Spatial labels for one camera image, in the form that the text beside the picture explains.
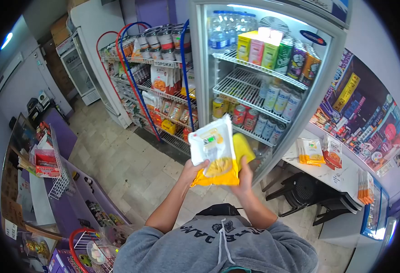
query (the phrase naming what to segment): wall poster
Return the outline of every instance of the wall poster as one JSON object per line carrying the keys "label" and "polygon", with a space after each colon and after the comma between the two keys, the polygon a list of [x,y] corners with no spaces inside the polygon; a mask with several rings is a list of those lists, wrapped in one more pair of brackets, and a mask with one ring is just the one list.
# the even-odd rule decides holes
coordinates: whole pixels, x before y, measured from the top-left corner
{"label": "wall poster", "polygon": [[344,49],[311,123],[355,153],[374,172],[400,151],[400,109],[376,75]]}

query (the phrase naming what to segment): gray hoodie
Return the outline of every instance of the gray hoodie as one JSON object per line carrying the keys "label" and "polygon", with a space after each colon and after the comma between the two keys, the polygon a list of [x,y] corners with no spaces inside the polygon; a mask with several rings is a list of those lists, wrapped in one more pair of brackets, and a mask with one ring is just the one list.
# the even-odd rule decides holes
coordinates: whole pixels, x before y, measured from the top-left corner
{"label": "gray hoodie", "polygon": [[241,216],[195,216],[167,234],[147,226],[134,232],[116,256],[114,273],[218,273],[230,266],[309,273],[317,263],[315,249],[279,221],[257,229]]}

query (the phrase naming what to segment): hoodie drawstring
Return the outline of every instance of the hoodie drawstring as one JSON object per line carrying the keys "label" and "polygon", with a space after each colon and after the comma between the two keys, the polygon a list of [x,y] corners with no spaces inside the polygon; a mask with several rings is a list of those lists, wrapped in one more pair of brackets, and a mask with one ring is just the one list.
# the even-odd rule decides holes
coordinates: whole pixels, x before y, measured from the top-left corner
{"label": "hoodie drawstring", "polygon": [[231,264],[235,264],[234,261],[232,261],[232,258],[230,257],[230,252],[229,252],[229,248],[227,246],[227,240],[226,240],[226,230],[225,230],[225,224],[224,221],[226,221],[226,218],[221,220],[221,229],[218,231],[220,234],[220,242],[218,244],[218,263],[217,265],[219,265],[221,263],[221,238],[224,237],[224,241],[225,241],[225,249],[228,255],[228,259],[230,261]]}

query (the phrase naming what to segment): purple can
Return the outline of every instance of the purple can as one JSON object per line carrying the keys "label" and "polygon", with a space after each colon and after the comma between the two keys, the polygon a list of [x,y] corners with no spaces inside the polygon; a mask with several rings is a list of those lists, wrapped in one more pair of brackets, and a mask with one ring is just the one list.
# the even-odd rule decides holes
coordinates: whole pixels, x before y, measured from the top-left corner
{"label": "purple can", "polygon": [[302,73],[303,65],[306,61],[306,49],[303,45],[296,45],[291,52],[291,60],[288,66],[287,75],[293,79],[298,79]]}

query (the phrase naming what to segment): hand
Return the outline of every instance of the hand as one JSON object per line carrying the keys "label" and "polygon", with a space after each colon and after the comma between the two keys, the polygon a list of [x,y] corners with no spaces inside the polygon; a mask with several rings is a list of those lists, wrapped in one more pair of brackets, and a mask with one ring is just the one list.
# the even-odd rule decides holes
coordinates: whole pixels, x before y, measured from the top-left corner
{"label": "hand", "polygon": [[231,186],[233,194],[240,198],[252,192],[252,178],[253,172],[247,164],[247,157],[243,156],[241,158],[241,171],[238,174],[239,185]]}
{"label": "hand", "polygon": [[183,166],[182,173],[180,174],[180,177],[177,180],[177,182],[180,181],[181,183],[191,185],[197,176],[197,172],[200,171],[201,169],[206,168],[208,164],[209,160],[207,159],[202,163],[200,163],[199,165],[194,166],[191,159],[188,159],[188,161],[186,161],[185,163],[185,166]]}

